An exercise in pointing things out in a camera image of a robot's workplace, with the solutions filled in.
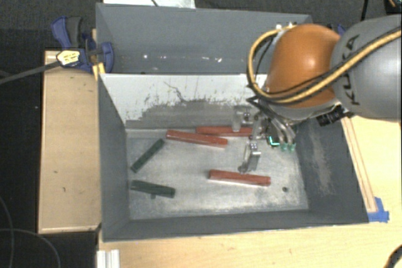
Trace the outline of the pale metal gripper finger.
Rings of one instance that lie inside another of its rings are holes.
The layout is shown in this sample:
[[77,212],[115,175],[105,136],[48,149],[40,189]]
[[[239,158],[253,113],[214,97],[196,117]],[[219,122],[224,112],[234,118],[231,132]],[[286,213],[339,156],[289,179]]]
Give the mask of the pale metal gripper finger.
[[232,114],[232,130],[239,132],[242,127],[253,123],[250,107],[234,107]]
[[238,167],[241,174],[256,171],[261,157],[261,151],[258,149],[257,142],[250,141],[244,149],[244,157],[242,164]]

